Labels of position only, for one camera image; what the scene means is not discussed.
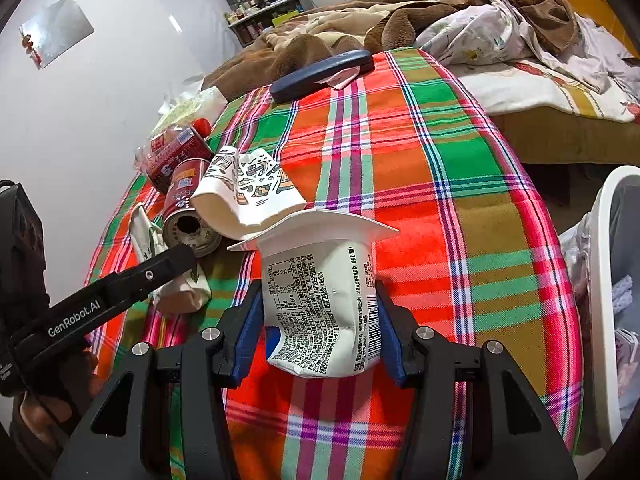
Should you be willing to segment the person left hand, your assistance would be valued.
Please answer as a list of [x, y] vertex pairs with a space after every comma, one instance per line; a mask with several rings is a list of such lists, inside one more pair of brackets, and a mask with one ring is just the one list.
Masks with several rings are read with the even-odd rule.
[[[94, 372], [98, 364], [98, 357], [90, 351], [82, 352], [82, 355], [73, 358], [70, 364], [72, 372], [80, 379], [84, 396], [88, 396], [90, 400], [104, 385], [104, 381]], [[36, 439], [46, 448], [53, 450], [60, 443], [53, 431], [55, 419], [66, 422], [72, 416], [72, 408], [64, 400], [27, 393], [24, 400], [18, 404], [18, 414]]]

